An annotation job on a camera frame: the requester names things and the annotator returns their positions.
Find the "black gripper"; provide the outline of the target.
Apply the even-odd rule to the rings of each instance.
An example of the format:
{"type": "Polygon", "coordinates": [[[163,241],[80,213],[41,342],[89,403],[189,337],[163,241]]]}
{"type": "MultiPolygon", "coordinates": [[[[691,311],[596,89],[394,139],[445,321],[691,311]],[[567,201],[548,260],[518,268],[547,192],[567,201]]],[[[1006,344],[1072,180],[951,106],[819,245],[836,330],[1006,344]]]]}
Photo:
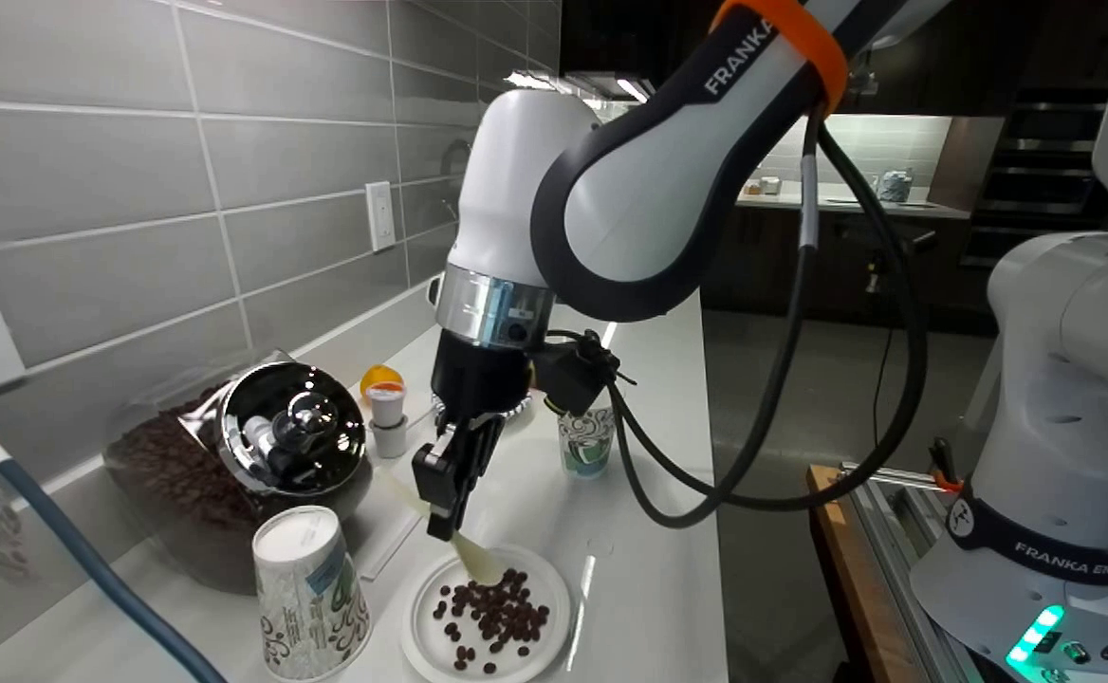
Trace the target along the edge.
{"type": "Polygon", "coordinates": [[[436,442],[421,442],[411,470],[416,497],[428,500],[428,535],[450,538],[489,464],[499,417],[526,395],[526,354],[479,350],[438,335],[428,385],[438,403],[436,433],[450,437],[450,459],[436,442]]]}

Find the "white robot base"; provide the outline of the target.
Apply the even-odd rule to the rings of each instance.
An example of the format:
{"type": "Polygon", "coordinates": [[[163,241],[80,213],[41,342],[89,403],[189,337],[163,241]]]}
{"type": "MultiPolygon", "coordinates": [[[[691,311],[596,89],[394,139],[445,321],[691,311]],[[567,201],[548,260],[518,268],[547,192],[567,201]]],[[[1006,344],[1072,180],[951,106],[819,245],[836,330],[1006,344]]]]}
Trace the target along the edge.
{"type": "Polygon", "coordinates": [[[1042,236],[991,273],[996,399],[919,605],[1020,683],[1108,683],[1108,236],[1042,236]]]}

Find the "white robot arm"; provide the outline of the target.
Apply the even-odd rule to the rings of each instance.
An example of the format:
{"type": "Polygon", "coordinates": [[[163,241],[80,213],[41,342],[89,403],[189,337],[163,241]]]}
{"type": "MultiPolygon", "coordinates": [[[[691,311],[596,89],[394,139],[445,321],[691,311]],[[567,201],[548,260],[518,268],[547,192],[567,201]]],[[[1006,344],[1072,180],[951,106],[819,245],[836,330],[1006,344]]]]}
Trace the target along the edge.
{"type": "MultiPolygon", "coordinates": [[[[725,0],[705,40],[639,106],[596,122],[555,89],[505,89],[470,142],[459,236],[436,296],[436,440],[414,481],[428,532],[461,528],[499,422],[526,389],[577,414],[614,383],[586,342],[556,368],[555,304],[607,321],[677,308],[705,273],[705,231],[790,126],[836,169],[852,159],[827,134],[848,62],[933,17],[946,0],[725,0]]],[[[1108,108],[1094,142],[1108,188],[1108,108]]],[[[1002,342],[1030,363],[1108,383],[1108,275],[1020,299],[1002,342]]]]}

